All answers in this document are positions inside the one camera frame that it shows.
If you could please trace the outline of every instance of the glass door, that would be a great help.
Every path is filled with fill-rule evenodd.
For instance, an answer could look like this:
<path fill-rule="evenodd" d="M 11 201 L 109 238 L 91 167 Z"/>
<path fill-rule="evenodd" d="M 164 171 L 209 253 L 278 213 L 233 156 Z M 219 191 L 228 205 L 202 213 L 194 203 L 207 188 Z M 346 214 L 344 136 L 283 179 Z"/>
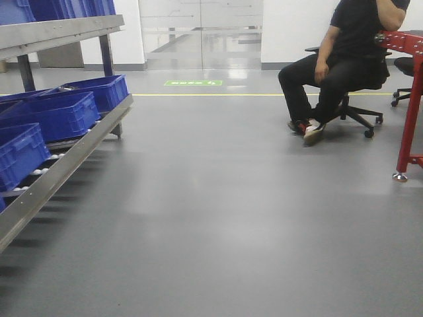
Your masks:
<path fill-rule="evenodd" d="M 263 0 L 202 1 L 204 69 L 260 69 Z"/>
<path fill-rule="evenodd" d="M 148 69 L 261 68 L 263 0 L 140 0 Z"/>

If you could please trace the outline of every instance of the man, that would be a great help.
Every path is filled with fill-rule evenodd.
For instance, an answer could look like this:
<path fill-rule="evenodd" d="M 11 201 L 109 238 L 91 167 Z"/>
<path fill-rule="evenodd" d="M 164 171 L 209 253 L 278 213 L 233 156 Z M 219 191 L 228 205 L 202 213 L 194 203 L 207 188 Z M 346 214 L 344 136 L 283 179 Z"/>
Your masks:
<path fill-rule="evenodd" d="M 307 56 L 279 73 L 291 121 L 306 145 L 316 143 L 333 119 L 348 87 L 382 74 L 386 49 L 374 42 L 380 30 L 396 31 L 410 0 L 341 0 L 335 9 L 318 54 Z M 314 109 L 303 85 L 320 87 Z"/>

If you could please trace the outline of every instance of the black office chair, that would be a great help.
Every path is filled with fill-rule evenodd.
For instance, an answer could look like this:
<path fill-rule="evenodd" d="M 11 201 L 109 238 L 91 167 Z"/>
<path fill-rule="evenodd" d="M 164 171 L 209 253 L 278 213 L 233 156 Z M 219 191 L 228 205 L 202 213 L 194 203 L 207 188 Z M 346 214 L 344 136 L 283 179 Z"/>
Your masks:
<path fill-rule="evenodd" d="M 399 57 L 394 60 L 394 65 L 407 76 L 414 76 L 414 61 L 412 57 Z M 408 92 L 408 94 L 400 95 L 400 92 Z M 393 93 L 391 106 L 396 107 L 398 105 L 398 101 L 409 99 L 411 95 L 411 88 L 399 88 L 396 92 Z"/>
<path fill-rule="evenodd" d="M 307 48 L 305 51 L 306 52 L 318 53 L 319 48 L 318 47 L 317 48 Z M 351 87 L 350 89 L 348 89 L 348 92 L 354 92 L 354 91 L 359 91 L 359 90 L 363 90 L 363 89 L 379 90 L 380 88 L 382 88 L 382 84 L 385 83 L 386 77 L 384 77 L 384 78 L 368 78 L 367 81 L 365 83 L 363 83 L 362 85 L 360 85 L 358 87 Z M 342 101 L 340 103 L 339 109 L 335 113 L 333 119 L 340 117 L 341 120 L 345 120 L 346 117 L 348 116 L 348 117 L 352 118 L 353 120 L 357 121 L 358 123 L 362 124 L 366 128 L 368 128 L 368 130 L 364 131 L 364 135 L 365 135 L 365 137 L 372 138 L 375 135 L 374 126 L 371 123 L 369 123 L 366 119 L 361 117 L 360 114 L 375 116 L 376 117 L 375 122 L 378 123 L 378 124 L 382 124 L 383 123 L 383 113 L 351 106 L 350 105 L 350 96 L 349 96 L 348 92 L 344 95 L 344 98 L 342 99 Z"/>

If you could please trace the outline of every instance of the roller conveyor rack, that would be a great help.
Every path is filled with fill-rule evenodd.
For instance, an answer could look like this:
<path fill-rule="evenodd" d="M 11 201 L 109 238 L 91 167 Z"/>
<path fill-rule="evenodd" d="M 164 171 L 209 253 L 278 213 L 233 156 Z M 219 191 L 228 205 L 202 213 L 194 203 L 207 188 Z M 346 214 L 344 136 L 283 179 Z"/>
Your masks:
<path fill-rule="evenodd" d="M 29 53 L 98 37 L 104 75 L 111 76 L 114 72 L 109 34 L 120 31 L 122 25 L 122 15 L 110 15 L 0 26 L 0 32 L 5 35 L 0 38 L 0 60 L 18 57 L 24 89 L 32 91 L 36 89 Z M 50 159 L 28 175 L 15 190 L 1 193 L 7 207 L 0 214 L 0 252 L 109 133 L 120 138 L 121 121 L 129 112 L 132 102 L 132 95 L 127 96 L 81 138 L 48 144 L 52 153 Z"/>

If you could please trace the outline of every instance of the metal frame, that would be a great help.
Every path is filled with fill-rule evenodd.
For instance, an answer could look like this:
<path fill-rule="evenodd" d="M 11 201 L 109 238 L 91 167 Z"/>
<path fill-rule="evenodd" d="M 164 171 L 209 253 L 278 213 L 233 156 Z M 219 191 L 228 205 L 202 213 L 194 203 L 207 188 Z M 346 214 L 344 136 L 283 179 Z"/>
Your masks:
<path fill-rule="evenodd" d="M 397 161 L 397 171 L 393 179 L 398 182 L 406 182 L 408 164 L 418 164 L 423 167 L 423 154 L 412 155 L 411 147 L 416 129 L 417 116 L 422 98 L 423 85 L 423 30 L 411 31 L 383 31 L 376 37 L 376 42 L 384 48 L 398 52 L 408 53 L 414 58 L 414 80 L 412 83 L 410 101 L 404 123 L 403 138 Z"/>
<path fill-rule="evenodd" d="M 129 112 L 132 102 L 132 95 L 126 97 L 119 106 L 74 144 L 64 157 L 59 158 L 47 173 L 41 175 L 0 214 L 0 252 L 9 245 L 42 206 L 95 150 L 104 137 L 121 122 L 122 118 Z"/>
<path fill-rule="evenodd" d="M 0 60 L 18 57 L 24 89 L 32 91 L 36 88 L 29 64 L 29 53 L 99 37 L 104 74 L 111 76 L 114 72 L 109 34 L 119 31 L 122 25 L 124 25 L 122 15 L 110 15 L 0 26 L 0 32 L 6 34 L 0 38 Z M 120 138 L 121 121 L 130 110 L 132 102 L 132 95 L 127 96 L 88 134 L 72 145 L 64 157 L 55 162 L 45 174 L 7 206 L 0 214 L 0 252 L 10 244 L 107 134 L 113 133 Z"/>

